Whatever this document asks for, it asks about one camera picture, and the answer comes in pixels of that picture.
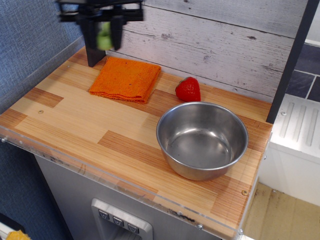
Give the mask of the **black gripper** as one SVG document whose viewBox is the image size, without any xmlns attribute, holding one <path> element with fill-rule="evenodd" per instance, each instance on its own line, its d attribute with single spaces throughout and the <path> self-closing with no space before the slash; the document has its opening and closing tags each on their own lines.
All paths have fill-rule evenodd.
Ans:
<svg viewBox="0 0 320 240">
<path fill-rule="evenodd" d="M 125 22 L 144 20 L 141 0 L 57 0 L 61 22 L 80 23 L 87 48 L 97 49 L 96 22 L 109 22 L 111 40 L 115 51 L 122 45 Z"/>
</svg>

